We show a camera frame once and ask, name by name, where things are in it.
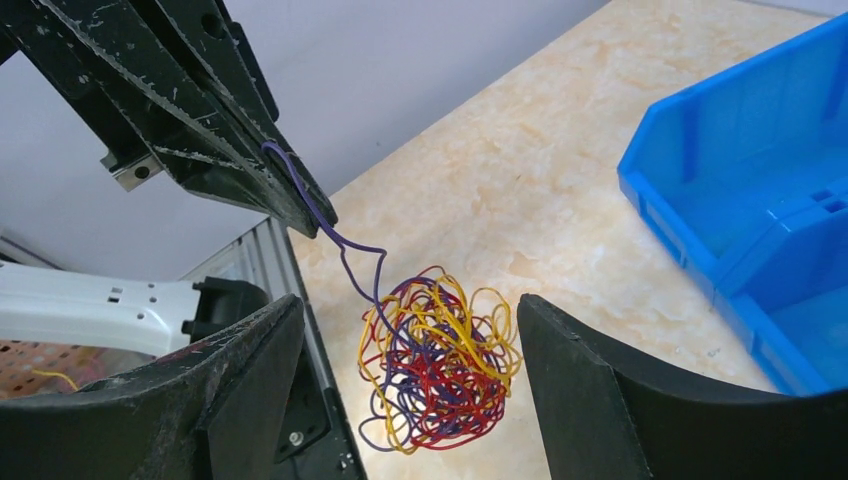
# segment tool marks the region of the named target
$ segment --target yellow wire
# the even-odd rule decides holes
[[[512,310],[509,304],[497,290],[492,288],[477,289],[469,299],[466,297],[462,286],[454,277],[447,275],[443,269],[441,273],[442,276],[436,279],[435,285],[426,289],[428,293],[426,298],[421,298],[422,302],[434,302],[436,308],[424,310],[424,303],[419,304],[419,302],[412,303],[410,308],[403,308],[402,304],[404,301],[408,301],[410,295],[412,295],[411,292],[406,292],[403,298],[389,295],[382,299],[384,315],[394,326],[397,326],[396,320],[400,315],[414,317],[409,327],[409,332],[414,339],[420,341],[427,338],[443,347],[450,346],[452,348],[451,358],[456,358],[465,367],[473,368],[486,376],[499,380],[506,390],[506,396],[511,396],[510,385],[512,378],[520,370],[523,359],[518,349],[513,345],[518,338],[518,331],[513,328]],[[451,308],[442,301],[441,295],[438,294],[442,289],[453,292],[459,300],[460,306],[456,311],[451,311]],[[489,315],[481,316],[490,325],[491,331],[480,332],[484,338],[483,341],[477,341],[472,338],[472,331],[474,329],[474,303],[485,292],[494,294],[497,303]],[[451,337],[450,334],[440,329],[440,326],[442,328],[445,326],[449,327],[451,331],[455,332],[457,338]],[[373,356],[364,355],[366,353],[366,344],[368,344],[372,332],[376,339],[373,342],[374,347],[380,356],[385,357],[386,353],[391,349],[393,334],[381,321],[375,307],[369,309],[365,315],[365,327],[359,339],[359,359],[357,363],[360,372],[371,383],[375,394],[379,398],[380,407],[384,410],[386,417],[386,440],[389,447],[406,455],[411,455],[418,450],[418,447],[407,447],[403,445],[403,442],[398,436],[398,428],[395,426],[394,420],[396,415],[392,414],[392,405],[386,397],[385,392],[383,392],[377,377],[365,364],[365,358]],[[501,367],[504,371],[500,372],[493,368],[492,365],[483,359],[481,352],[497,352],[499,355],[503,355],[503,364]],[[468,364],[468,357],[473,361],[473,365]]]
[[[61,372],[48,372],[48,371],[45,371],[45,370],[30,370],[30,372],[32,372],[32,373],[34,373],[34,374],[36,374],[36,375],[42,375],[42,376],[45,376],[45,377],[58,377],[58,378],[61,378],[62,380],[66,381],[66,382],[68,383],[68,385],[70,385],[70,386],[71,386],[71,388],[72,388],[72,389],[74,389],[74,391],[75,391],[75,392],[76,392],[76,391],[79,391],[79,387],[77,386],[77,383],[76,383],[76,382],[74,382],[74,380],[73,380],[71,377],[69,377],[69,376],[65,375],[64,373],[61,373]]]

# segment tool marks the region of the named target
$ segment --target screw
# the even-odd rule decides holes
[[[297,447],[298,445],[303,443],[303,434],[300,432],[292,432],[291,435],[289,435],[289,442],[291,442],[292,445]]]

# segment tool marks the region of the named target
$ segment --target bundle of colorful string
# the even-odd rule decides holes
[[[418,448],[455,448],[490,432],[503,418],[522,361],[513,346],[517,331],[509,304],[490,288],[467,298],[459,282],[440,267],[421,272],[381,298],[386,250],[336,232],[306,191],[289,154],[274,142],[264,143],[262,150],[285,163],[301,198],[339,247],[354,289],[373,305],[363,316],[359,348],[360,373],[373,386],[371,416],[359,428],[363,440],[381,451],[412,454]],[[378,255],[368,293],[351,271],[347,248]],[[432,272],[438,276],[428,276]],[[495,306],[480,315],[475,301],[486,294],[494,297]],[[375,366],[382,374],[371,371]],[[365,435],[363,427],[372,422],[385,425],[385,446]]]

